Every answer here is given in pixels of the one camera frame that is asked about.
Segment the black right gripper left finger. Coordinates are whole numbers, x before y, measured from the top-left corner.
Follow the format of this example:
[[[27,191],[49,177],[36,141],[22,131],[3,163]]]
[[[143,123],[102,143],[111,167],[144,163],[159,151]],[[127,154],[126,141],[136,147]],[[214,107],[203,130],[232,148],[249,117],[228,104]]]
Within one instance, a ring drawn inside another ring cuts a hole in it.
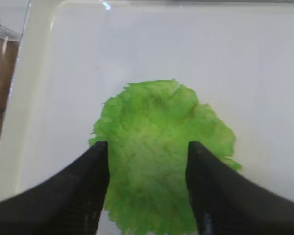
[[[109,185],[99,141],[43,183],[0,201],[0,235],[94,235]]]

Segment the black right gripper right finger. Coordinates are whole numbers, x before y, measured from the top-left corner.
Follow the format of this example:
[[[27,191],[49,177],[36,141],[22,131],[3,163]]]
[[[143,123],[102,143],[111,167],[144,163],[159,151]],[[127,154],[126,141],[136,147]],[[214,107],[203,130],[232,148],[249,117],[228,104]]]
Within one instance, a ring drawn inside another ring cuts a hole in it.
[[[189,142],[186,185],[200,235],[294,235],[294,202],[241,176]]]

